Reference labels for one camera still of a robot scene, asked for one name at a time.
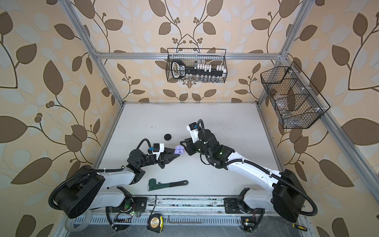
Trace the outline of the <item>purple earbud case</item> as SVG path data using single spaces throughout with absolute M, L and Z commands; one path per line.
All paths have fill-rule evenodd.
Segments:
M 175 147 L 175 152 L 174 154 L 177 154 L 177 155 L 183 155 L 185 153 L 185 148 L 184 146 L 182 145 L 178 145 Z

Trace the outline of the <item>black round earbud case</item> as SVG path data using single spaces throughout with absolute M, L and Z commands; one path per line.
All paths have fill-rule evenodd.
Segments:
M 171 138 L 172 138 L 172 136 L 170 134 L 165 134 L 165 136 L 164 136 L 164 139 L 166 141 L 169 141 Z

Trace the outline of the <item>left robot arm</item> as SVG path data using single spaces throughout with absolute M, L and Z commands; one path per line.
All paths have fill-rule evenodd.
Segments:
M 88 210 L 103 207 L 121 207 L 128 211 L 133 204 L 132 194 L 126 185 L 139 182 L 145 175 L 146 166 L 159 165 L 160 168 L 184 154 L 185 148 L 167 148 L 163 143 L 146 142 L 148 150 L 144 153 L 140 147 L 132 150 L 127 165 L 118 169 L 93 169 L 85 165 L 74 175 L 59 184 L 50 194 L 48 204 L 51 208 L 62 210 L 74 219 Z

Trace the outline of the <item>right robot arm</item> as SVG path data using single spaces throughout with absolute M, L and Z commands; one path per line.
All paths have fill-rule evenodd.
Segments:
M 263 191 L 244 188 L 236 200 L 239 211 L 274 210 L 291 223 L 296 223 L 300 215 L 312 217 L 318 213 L 315 201 L 307 195 L 292 171 L 281 172 L 261 166 L 220 144 L 201 119 L 187 125 L 186 129 L 190 138 L 181 141 L 181 145 L 188 155 L 198 153 L 205 165 L 238 173 L 263 188 Z

